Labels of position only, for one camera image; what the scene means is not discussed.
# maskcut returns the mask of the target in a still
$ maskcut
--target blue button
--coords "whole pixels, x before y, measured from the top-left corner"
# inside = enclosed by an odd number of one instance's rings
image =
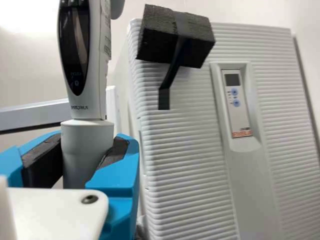
[[[233,100],[233,106],[236,108],[240,106],[240,101],[238,99]]]
[[[236,88],[232,88],[231,89],[231,93],[233,96],[237,96],[238,95],[238,90]]]

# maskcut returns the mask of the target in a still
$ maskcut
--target digital display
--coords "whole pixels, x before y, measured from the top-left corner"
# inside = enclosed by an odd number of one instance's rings
[[[224,78],[226,86],[240,86],[239,74],[225,74]]]

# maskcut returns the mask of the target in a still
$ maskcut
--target control panel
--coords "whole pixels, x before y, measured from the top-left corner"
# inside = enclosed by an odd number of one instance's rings
[[[221,73],[231,136],[232,138],[252,136],[241,71],[239,69],[223,69]]]

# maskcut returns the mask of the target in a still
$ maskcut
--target black strap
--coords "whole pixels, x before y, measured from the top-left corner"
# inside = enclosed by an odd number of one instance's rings
[[[189,26],[186,14],[183,12],[174,12],[178,39],[175,45],[174,55],[165,75],[165,78],[159,88],[158,109],[170,110],[170,87],[177,75],[179,67],[184,60],[186,49],[190,47],[188,38]]]

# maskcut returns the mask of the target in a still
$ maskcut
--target black foam block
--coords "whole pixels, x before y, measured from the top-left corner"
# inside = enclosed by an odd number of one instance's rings
[[[204,16],[183,13],[183,36],[189,40],[184,49],[181,66],[201,68],[215,44],[215,37],[209,19]],[[136,59],[171,63],[177,41],[177,12],[170,8],[146,4],[138,39]]]
[[[25,188],[52,188],[63,175],[61,135],[55,134],[22,156]]]

